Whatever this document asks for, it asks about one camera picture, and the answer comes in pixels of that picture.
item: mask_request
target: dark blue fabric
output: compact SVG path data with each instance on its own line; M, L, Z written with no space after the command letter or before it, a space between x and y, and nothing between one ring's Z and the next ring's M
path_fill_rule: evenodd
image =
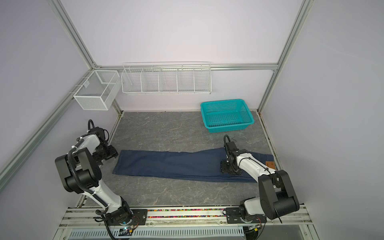
M264 164L265 161L273 161L270 154L251 154ZM203 182L255 182L244 170L241 175L221 173L220 162L225 161L226 156L224 148L200 152L122 150L113 173Z

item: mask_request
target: brown label tag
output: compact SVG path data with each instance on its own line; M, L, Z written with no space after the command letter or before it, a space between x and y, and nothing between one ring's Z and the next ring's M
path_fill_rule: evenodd
M276 170L275 162L266 161L265 165L269 168L273 168L274 170Z

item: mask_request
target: gray table surface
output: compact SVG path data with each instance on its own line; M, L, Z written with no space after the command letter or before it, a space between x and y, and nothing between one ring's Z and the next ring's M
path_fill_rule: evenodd
M257 113L252 114L255 123L244 130L209 133L200 112L125 112L111 144L119 153L121 150L197 152L223 147L223 136L228 134L240 149L271 154ZM103 180L132 207L238 205L241 200L258 196L257 183L115 175L112 170L117 160L110 159L101 166Z

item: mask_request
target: white wire basket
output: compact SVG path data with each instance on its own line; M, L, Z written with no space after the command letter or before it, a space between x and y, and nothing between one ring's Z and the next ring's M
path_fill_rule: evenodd
M84 110L108 110L120 88L117 71L94 70L73 97Z
M123 66L121 82L126 94L210 94L212 91L209 63Z

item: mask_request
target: metal beam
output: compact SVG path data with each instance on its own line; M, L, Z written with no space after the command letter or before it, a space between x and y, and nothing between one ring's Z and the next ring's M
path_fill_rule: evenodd
M174 68L182 67L182 65L138 65L140 68ZM232 63L232 64L210 64L202 65L210 66L211 71L224 71L224 70L276 70L278 68L277 63ZM99 70L120 70L124 69L123 66L101 66Z
M258 111L260 113L262 113L263 108L265 107L265 104L268 100L268 97L269 97L269 95L273 89L273 86L275 85L276 80L279 77L280 72L281 72L282 68L284 67L286 60L288 59L289 53L291 52L291 50L293 48L293 45L294 45L294 43L295 43L295 41L296 41L296 39L300 33L301 28L303 27L303 24L305 22L305 19L308 15L309 11L311 10L313 2L314 2L314 0L303 0L303 3L301 4L299 13L297 14L297 17L296 17L295 23L293 25L293 28L291 30L291 33L287 39L287 42L285 43L283 52L281 53L281 56L279 58L278 67L275 70L275 72L273 73L272 78L271 78L271 80L270 80L270 82L269 82L269 84L268 84L268 86L264 92L263 98L260 102L260 105L258 108Z
M46 0L48 5L52 8L53 12L56 15L56 18L59 20L64 30L67 32L73 44L78 49L80 55L83 57L85 63L88 65L88 68L93 69L97 68L97 64L93 60L91 54L87 50L84 42L81 40L79 33L77 32L74 24L72 23L68 13L66 12L63 4L60 0Z
M0 170L0 192L11 181L17 171L23 166L25 161L32 155L43 139L48 135L49 131L55 126L63 114L67 111L69 105L73 101L73 92L77 91L83 81L91 74L87 71L80 79L77 85L72 89L72 93L68 93L65 98L58 104L53 112L41 123L37 130L23 142L23 145L17 150L12 158Z

